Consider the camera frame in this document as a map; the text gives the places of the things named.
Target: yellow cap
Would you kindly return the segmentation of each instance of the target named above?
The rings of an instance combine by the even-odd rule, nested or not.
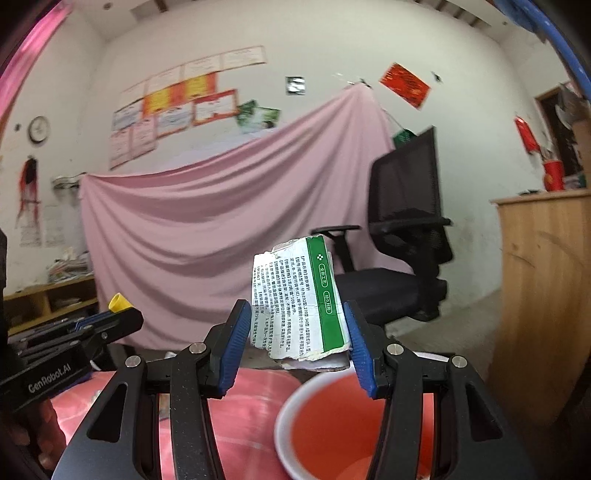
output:
[[[132,307],[133,305],[121,293],[116,293],[109,302],[109,310],[113,313],[119,313]]]

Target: blue pipe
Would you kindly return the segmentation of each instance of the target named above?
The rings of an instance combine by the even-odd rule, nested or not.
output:
[[[591,80],[576,57],[573,49],[564,39],[562,34],[546,15],[530,0],[495,0],[495,3],[505,15],[518,25],[532,30],[536,25],[548,37],[552,46],[560,53],[563,60],[573,72],[582,93],[587,99],[591,99]]]

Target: mesh chair back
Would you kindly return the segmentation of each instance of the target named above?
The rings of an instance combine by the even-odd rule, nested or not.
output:
[[[377,159],[369,180],[368,222],[441,217],[435,127]],[[411,231],[396,235],[372,235],[376,249],[390,257],[411,262]],[[443,227],[430,232],[438,264],[453,259]]]
[[[441,216],[435,127],[377,159],[369,181],[368,220]]]

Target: wooden cabinet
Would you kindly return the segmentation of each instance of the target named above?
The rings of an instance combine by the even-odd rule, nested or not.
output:
[[[96,304],[93,275],[25,288],[4,297],[8,334],[23,332]]]
[[[488,383],[510,416],[549,425],[591,348],[591,190],[494,200],[502,320]]]

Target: red tablecloth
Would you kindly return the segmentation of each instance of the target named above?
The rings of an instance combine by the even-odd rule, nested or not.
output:
[[[95,372],[52,400],[60,427],[69,442],[93,397],[112,372]],[[210,400],[213,431],[228,480],[288,480],[275,452],[275,418],[300,383],[286,372],[241,368],[222,400]],[[174,480],[170,422],[160,421],[160,461],[163,480]]]

